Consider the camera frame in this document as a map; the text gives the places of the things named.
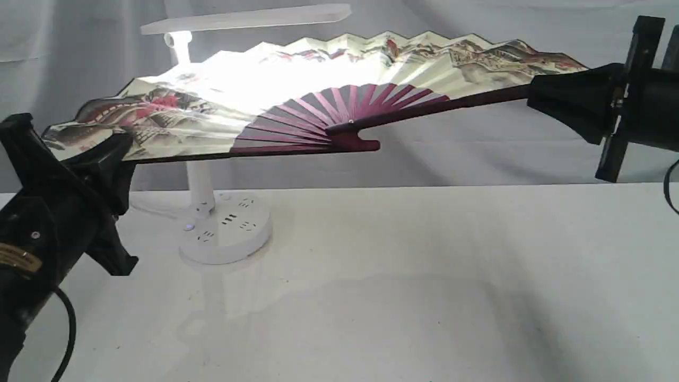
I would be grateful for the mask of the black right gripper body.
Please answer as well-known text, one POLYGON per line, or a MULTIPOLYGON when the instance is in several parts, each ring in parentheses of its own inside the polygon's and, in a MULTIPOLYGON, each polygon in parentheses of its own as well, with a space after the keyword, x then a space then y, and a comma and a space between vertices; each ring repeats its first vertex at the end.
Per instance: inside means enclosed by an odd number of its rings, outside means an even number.
POLYGON ((664 24, 650 15, 636 20, 625 65, 614 79, 614 124, 604 135, 596 179, 617 182, 629 143, 677 152, 677 26, 662 66, 653 67, 664 24))

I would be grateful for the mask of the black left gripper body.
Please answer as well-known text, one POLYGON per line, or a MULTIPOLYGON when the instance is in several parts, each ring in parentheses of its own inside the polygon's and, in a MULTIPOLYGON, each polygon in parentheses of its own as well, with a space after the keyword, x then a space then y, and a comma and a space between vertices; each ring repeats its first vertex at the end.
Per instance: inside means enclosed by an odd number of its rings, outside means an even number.
POLYGON ((2 145, 22 184, 2 208, 2 247, 32 260, 32 274, 2 271, 2 312, 33 319, 83 254, 109 275, 127 276, 138 263, 117 232, 114 216, 57 160, 32 128, 32 116, 2 121, 2 145))

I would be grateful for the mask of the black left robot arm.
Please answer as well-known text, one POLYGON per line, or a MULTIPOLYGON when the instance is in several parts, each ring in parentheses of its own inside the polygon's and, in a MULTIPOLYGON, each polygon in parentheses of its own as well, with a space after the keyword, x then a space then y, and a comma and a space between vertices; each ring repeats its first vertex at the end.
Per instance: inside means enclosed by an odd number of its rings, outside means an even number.
POLYGON ((129 208, 134 165, 123 161, 133 138, 117 133, 61 162, 32 128, 28 113, 2 121, 2 145, 22 188, 2 208, 2 381, 26 332, 56 295, 68 316, 68 343, 53 381, 74 351, 77 318, 60 285, 87 254, 112 276, 129 275, 138 258, 121 243, 116 222, 129 208))

